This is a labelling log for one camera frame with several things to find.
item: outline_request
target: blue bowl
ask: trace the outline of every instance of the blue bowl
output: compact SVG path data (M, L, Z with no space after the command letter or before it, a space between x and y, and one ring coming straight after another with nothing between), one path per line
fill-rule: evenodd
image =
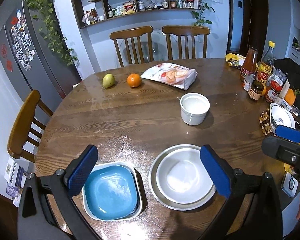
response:
M138 193L131 172L114 165L92 172L84 191L92 214L101 220L115 220L133 213Z

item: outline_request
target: red sticker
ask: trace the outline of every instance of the red sticker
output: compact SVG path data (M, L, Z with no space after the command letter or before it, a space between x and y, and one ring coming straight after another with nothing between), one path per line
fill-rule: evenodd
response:
M7 60L7 69L12 72L12 62L10 60Z
M1 45L1 55L3 58L6 58L8 54L7 46L2 44Z
M11 20L11 24L12 25L15 25L19 22L19 19L17 17L12 17L12 20Z

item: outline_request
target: chair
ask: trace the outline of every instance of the chair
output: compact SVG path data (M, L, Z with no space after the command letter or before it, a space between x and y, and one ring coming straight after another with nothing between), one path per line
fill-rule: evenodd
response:
M208 27L201 26L180 26L180 25L166 25L162 27L162 32L167 34L167 48L168 48L168 58L172 60L172 46L170 40L170 34L178 36L178 50L179 50L179 58L182 58L182 47L181 47L181 36L185 37L185 47L186 47L186 59L189 59L189 47L188 47L188 36L191 36L192 42L192 58L195 58L195 42L194 37L197 35L204 35L203 40L203 55L205 58L207 55L207 41L208 34L210 34L210 29Z
M138 41L140 61L141 61L141 63L144 63L140 36L143 35L143 34L148 34L150 61L153 61L153 50L152 50L152 39L151 39L151 33L152 32L153 32L152 26L144 26L144 27L139 27L139 28L134 28L134 29L129 29L129 30L113 32L113 33L110 34L110 39L114 41L114 46L115 46L115 49L117 51L117 55L118 55L121 67L123 67L123 62L122 62L121 54L120 54L120 51L119 51L119 46L118 46L118 43L117 43L117 39L123 39L124 40L124 42L126 44L127 54L128 54L128 61L129 61L129 64L132 64L132 59L131 59L131 54L130 54L130 49L129 49L129 44L128 44L128 39L129 38L131 39L132 52L133 52L133 57L134 57L134 61L135 61L134 64L139 64L138 56L137 56L137 52L136 52L136 46L135 46L135 43L134 43L134 38L136 37L137 41Z
M29 132L39 138L42 136L41 133L31 127L32 123L42 130L46 128L45 125L34 118L35 108L38 105L48 116L53 115L53 112L40 100L40 97L39 91L33 90L23 103L13 124L8 141L8 153L12 158L19 159L23 157L34 163L34 155L24 150L23 146L27 141L34 146L39 146L39 142L29 137Z

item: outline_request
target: screw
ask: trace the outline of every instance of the screw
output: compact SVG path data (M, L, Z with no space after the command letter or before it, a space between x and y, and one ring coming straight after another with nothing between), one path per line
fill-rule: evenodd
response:
M63 170L63 169L58 169L58 170L56 170L56 174L57 174L58 176L62 175L64 172L65 172L65 170Z
M267 179L271 179L271 178L272 178L272 175L271 175L270 172L266 172L266 173L265 173L265 176L266 176Z
M29 175L28 175L28 179L32 179L34 177L34 173L30 173Z
M243 171L241 169L234 169L234 174L235 175L242 175Z

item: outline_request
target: wooden dining table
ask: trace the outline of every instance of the wooden dining table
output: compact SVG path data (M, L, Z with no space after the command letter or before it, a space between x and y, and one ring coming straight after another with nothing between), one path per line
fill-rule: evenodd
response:
M73 198L92 228L104 240L197 239L211 223L225 198L217 192L202 207L175 211L160 204L152 195L148 174L154 159L165 149L178 144L209 144L233 168L246 174L262 175L269 171L278 188L284 174L283 163L263 155L264 135L259 116L269 105L248 98L239 80L239 70L227 66L224 59L180 59L179 65L195 68L198 75L187 91L160 82L143 79L141 86L130 88L127 76L140 75L158 62L107 70L82 81L61 102L50 119L35 155L37 176L51 175L77 158L87 145L98 148L98 163L124 161L140 176L144 210L133 220L97 221L84 208L82 193ZM115 76L116 84L102 87L106 73ZM180 98L196 92L206 96L210 110L200 125L183 122ZM61 228L71 232L53 199L49 200ZM242 223L250 200L232 226Z

